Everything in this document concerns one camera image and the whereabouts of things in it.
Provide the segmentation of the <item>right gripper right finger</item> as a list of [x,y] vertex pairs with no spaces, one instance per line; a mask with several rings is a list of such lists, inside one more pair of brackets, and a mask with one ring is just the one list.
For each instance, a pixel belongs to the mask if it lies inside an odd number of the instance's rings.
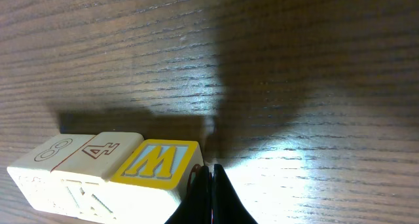
[[214,224],[257,224],[241,203],[220,164],[214,165],[211,200]]

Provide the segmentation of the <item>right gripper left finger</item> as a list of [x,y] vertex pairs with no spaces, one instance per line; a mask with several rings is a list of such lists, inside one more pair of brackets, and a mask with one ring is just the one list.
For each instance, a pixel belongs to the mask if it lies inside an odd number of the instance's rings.
[[165,224],[211,224],[210,171],[199,169],[190,190]]

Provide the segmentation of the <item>yellow letter block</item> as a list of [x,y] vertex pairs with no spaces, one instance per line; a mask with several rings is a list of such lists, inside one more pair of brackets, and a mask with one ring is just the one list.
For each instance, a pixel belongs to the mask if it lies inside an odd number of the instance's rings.
[[105,222],[165,223],[203,165],[197,141],[143,141],[105,184]]

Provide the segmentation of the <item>white block number four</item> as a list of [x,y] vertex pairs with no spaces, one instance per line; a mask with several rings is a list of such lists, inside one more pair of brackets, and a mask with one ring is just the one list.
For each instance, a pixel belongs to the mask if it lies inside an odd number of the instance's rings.
[[52,170],[64,187],[64,209],[71,216],[104,222],[115,218],[110,177],[143,142],[136,132],[102,132]]

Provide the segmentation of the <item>white block number eight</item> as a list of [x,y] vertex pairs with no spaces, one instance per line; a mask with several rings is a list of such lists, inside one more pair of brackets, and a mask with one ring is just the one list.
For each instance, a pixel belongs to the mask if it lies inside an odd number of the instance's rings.
[[74,201],[51,171],[92,138],[86,134],[59,134],[14,161],[7,172],[33,208],[69,215]]

